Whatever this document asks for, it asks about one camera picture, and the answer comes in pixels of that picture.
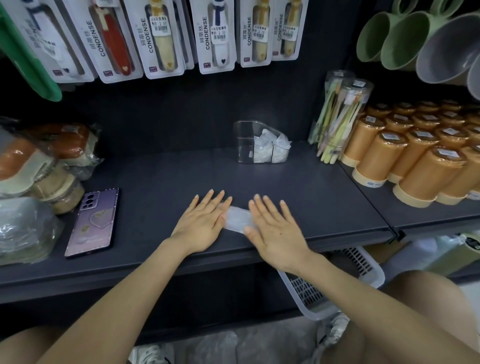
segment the plastic basket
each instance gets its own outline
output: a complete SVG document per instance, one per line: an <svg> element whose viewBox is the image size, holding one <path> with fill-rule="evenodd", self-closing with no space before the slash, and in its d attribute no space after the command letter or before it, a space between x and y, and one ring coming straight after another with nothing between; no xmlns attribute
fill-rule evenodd
<svg viewBox="0 0 480 364"><path fill-rule="evenodd" d="M359 280L374 288L380 287L385 282L385 274L377 262L361 247L335 250L349 257L357 266ZM302 314L310 320L323 320L336 311L332 301L326 298L318 289L307 281L293 274L278 271L283 282L287 286L293 300Z"/></svg>

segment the purple phone case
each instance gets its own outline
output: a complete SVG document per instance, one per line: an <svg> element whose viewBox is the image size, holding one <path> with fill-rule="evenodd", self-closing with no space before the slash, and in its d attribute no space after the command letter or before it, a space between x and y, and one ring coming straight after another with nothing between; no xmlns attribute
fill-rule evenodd
<svg viewBox="0 0 480 364"><path fill-rule="evenodd" d="M80 204L66 257L85 254L110 245L119 189L87 192Z"/></svg>

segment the sneaker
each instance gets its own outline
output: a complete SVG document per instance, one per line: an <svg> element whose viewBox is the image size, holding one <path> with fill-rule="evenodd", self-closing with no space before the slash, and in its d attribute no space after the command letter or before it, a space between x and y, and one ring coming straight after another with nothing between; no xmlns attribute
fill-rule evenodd
<svg viewBox="0 0 480 364"><path fill-rule="evenodd" d="M350 319L341 311L338 311L329 324L322 322L317 330L317 348L310 359L311 364L320 364L320 359L326 348L329 348L340 340Z"/></svg>
<svg viewBox="0 0 480 364"><path fill-rule="evenodd" d="M173 345L135 346L128 360L132 364L175 364Z"/></svg>

